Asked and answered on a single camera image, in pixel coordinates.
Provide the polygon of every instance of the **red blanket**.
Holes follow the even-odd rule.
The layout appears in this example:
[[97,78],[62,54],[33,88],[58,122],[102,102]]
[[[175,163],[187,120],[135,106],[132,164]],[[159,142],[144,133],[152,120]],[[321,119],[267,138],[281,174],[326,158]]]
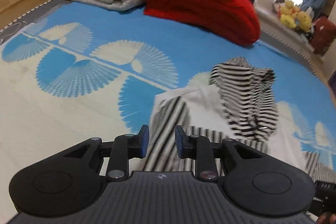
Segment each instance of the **red blanket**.
[[147,0],[144,13],[205,27],[240,45],[252,44],[260,36],[249,0]]

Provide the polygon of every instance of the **dark red object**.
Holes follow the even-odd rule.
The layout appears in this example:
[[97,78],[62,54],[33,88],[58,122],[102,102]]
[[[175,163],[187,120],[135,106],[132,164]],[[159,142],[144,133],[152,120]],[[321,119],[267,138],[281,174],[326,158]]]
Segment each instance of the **dark red object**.
[[327,17],[320,17],[315,22],[315,35],[309,41],[315,54],[323,54],[336,36],[336,26]]
[[260,36],[260,25],[249,0],[147,0],[145,15],[202,26],[239,45]]

